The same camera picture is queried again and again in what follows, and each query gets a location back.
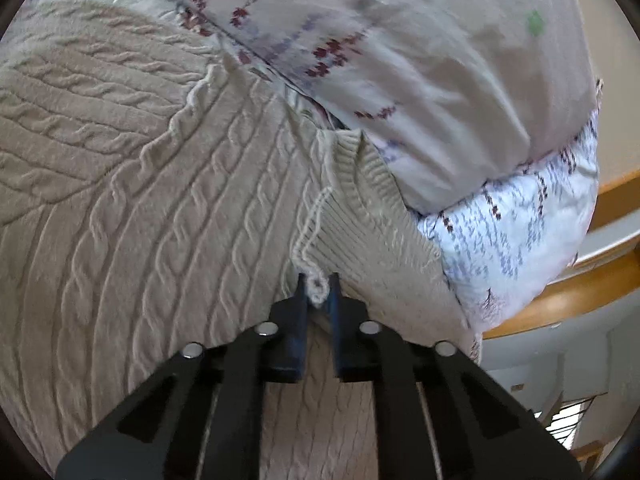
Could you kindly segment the beige cable-knit sweater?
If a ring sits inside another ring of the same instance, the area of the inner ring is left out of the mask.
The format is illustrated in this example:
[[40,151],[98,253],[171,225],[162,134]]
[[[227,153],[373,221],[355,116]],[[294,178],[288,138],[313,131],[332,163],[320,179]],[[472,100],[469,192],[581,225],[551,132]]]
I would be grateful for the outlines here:
[[190,341],[341,277],[418,344],[478,338],[364,133],[299,115],[213,41],[59,1],[1,44],[1,408],[54,471]]

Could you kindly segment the blue floral right pillow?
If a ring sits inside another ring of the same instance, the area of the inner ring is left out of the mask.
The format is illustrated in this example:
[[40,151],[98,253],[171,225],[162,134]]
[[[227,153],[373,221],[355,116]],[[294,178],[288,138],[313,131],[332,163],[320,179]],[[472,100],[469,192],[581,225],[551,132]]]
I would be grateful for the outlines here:
[[577,256],[597,203],[597,147],[591,116],[562,150],[419,219],[477,333],[520,312]]

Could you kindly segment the pink floral left pillow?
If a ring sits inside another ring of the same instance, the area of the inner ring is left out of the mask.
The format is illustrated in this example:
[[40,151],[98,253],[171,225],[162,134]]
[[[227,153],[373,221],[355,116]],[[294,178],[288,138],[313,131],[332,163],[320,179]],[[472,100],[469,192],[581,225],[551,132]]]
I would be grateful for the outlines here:
[[390,153],[429,214],[562,148],[596,105],[576,0],[175,0]]

